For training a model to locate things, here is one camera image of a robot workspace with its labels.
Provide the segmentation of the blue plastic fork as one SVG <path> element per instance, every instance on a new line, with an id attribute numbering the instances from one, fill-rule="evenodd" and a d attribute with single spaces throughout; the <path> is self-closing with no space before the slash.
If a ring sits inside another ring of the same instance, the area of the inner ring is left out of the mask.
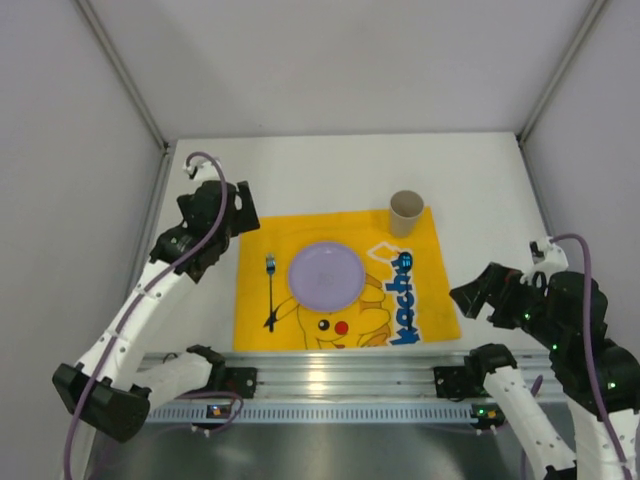
<path id="1" fill-rule="evenodd" d="M 276 322 L 276 313 L 273 302 L 273 277 L 276 271 L 276 261 L 272 253 L 268 253 L 265 259 L 266 273 L 268 275 L 269 283 L 269 316 L 265 322 L 265 326 L 268 331 L 272 333 L 274 331 L 274 324 Z"/>

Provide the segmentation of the yellow pikachu cloth mat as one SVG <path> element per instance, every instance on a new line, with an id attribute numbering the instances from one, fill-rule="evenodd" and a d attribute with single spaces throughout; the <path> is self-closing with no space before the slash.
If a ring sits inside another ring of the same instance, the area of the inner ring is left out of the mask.
<path id="1" fill-rule="evenodd" d="M 349 307 L 308 310 L 293 298 L 287 272 L 294 256 L 316 242 L 353 249 L 365 267 L 365 286 Z M 410 270 L 398 260 L 413 257 Z M 276 261 L 274 331 L 269 316 L 265 259 Z M 461 328 L 432 213 L 426 209 L 406 238 L 390 232 L 387 210 L 266 217 L 239 244 L 234 347 L 238 351 L 293 351 L 400 347 L 459 339 Z"/>

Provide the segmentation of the purple plastic plate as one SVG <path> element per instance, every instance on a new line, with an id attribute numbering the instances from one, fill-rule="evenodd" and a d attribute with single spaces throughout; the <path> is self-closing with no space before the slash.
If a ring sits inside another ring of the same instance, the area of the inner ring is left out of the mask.
<path id="1" fill-rule="evenodd" d="M 288 287 L 302 307 L 333 313 L 352 305 L 365 286 L 360 256 L 338 242 L 316 242 L 302 248 L 291 261 Z"/>

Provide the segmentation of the beige paper cup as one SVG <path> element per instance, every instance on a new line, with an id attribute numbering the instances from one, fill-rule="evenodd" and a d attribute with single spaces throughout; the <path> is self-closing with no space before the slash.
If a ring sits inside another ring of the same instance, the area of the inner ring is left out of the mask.
<path id="1" fill-rule="evenodd" d="M 396 238 L 408 237 L 425 208 L 423 198 L 412 190 L 394 193 L 389 203 L 390 232 Z"/>

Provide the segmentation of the blue metallic spoon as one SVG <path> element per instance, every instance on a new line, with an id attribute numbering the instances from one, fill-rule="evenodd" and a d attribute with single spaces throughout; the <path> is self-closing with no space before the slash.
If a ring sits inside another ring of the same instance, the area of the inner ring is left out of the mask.
<path id="1" fill-rule="evenodd" d="M 400 261 L 400 265 L 403 269 L 410 270 L 413 265 L 413 257 L 409 252 L 402 252 L 398 260 Z"/>

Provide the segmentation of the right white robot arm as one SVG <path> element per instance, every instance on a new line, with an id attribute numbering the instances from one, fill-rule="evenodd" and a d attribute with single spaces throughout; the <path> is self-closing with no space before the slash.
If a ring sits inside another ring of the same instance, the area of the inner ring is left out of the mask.
<path id="1" fill-rule="evenodd" d="M 470 283 L 451 290 L 461 313 L 520 329 L 544 346 L 566 397 L 574 427 L 569 447 L 525 384 L 503 344 L 470 351 L 465 367 L 498 404 L 537 479 L 635 479 L 639 427 L 639 362 L 607 338 L 606 296 L 578 272 L 546 276 L 491 263 Z"/>

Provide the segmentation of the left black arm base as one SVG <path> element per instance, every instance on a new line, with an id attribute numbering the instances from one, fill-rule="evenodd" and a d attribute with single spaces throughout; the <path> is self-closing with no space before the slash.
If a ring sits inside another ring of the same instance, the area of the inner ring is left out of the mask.
<path id="1" fill-rule="evenodd" d="M 258 373 L 256 368 L 230 367 L 226 364 L 224 355 L 202 345 L 191 346 L 186 352 L 202 357 L 211 367 L 207 382 L 202 387 L 189 391 L 189 394 L 232 392 L 243 399 L 254 397 Z"/>

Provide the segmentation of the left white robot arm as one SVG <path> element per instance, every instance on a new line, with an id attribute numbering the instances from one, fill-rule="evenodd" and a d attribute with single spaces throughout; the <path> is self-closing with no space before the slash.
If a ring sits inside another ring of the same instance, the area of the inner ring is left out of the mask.
<path id="1" fill-rule="evenodd" d="M 202 345 L 139 369 L 152 337 L 231 239 L 260 227 L 246 181 L 205 181 L 177 204 L 181 222 L 157 238 L 112 323 L 75 364 L 60 364 L 52 378 L 70 414 L 119 443 L 132 439 L 160 406 L 196 391 L 219 395 L 225 383 L 224 356 Z"/>

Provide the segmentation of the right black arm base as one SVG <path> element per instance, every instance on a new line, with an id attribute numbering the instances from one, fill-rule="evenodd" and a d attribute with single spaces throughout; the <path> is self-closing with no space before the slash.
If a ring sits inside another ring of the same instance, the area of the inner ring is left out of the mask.
<path id="1" fill-rule="evenodd" d="M 436 395 L 454 402 L 471 398 L 488 398 L 483 382 L 489 373 L 498 368 L 517 367 L 511 351 L 503 344 L 486 344 L 469 352 L 461 366 L 436 366 L 433 368 Z"/>

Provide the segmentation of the aluminium mounting rail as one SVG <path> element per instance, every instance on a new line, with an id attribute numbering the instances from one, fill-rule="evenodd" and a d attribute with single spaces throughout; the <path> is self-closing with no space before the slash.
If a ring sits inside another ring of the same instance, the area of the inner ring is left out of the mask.
<path id="1" fill-rule="evenodd" d="M 434 369 L 461 366 L 465 351 L 370 348 L 227 353 L 229 367 L 257 370 L 256 400 L 404 401 L 434 399 Z"/>

